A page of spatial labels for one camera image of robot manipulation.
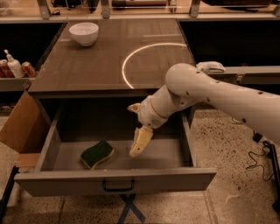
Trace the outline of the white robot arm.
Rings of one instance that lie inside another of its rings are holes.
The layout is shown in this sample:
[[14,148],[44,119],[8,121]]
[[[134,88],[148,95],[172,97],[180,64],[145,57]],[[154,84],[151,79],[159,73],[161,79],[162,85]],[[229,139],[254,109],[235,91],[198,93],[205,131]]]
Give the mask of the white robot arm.
[[142,153],[154,129],[197,102],[210,104],[280,144],[280,95],[215,80],[195,66],[179,63],[167,71],[165,84],[156,93],[128,106],[142,124],[135,130],[129,154]]

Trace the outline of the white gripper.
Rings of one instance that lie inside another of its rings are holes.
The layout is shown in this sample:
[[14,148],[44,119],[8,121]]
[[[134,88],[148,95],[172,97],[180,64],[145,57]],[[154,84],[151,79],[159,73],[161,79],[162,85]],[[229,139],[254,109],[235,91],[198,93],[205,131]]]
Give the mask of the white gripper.
[[138,121],[143,125],[135,130],[134,140],[129,151],[129,155],[133,158],[144,151],[153,136],[153,129],[158,129],[167,122],[167,119],[159,115],[152,107],[151,99],[152,97],[149,95],[141,103],[134,103],[127,107],[128,111],[137,113]]

